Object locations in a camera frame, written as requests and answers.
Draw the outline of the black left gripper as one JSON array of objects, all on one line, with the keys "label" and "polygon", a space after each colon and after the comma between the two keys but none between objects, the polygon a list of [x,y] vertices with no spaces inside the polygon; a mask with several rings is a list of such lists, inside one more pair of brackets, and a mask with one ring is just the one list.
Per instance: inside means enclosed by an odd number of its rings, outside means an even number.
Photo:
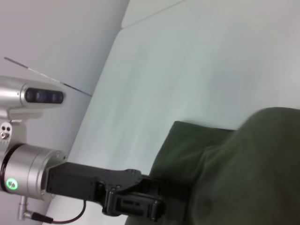
[{"label": "black left gripper", "polygon": [[117,217],[126,215],[157,222],[164,214],[166,199],[132,192],[143,176],[140,171],[96,168],[63,163],[50,168],[46,190],[102,205],[102,213]]}]

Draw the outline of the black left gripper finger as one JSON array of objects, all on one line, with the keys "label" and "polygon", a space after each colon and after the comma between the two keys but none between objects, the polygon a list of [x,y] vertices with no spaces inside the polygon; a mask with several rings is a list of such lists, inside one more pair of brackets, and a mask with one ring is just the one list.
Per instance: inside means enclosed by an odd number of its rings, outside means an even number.
[{"label": "black left gripper finger", "polygon": [[191,187],[186,183],[143,175],[140,182],[131,188],[131,191],[163,199],[187,201],[190,197]]}]

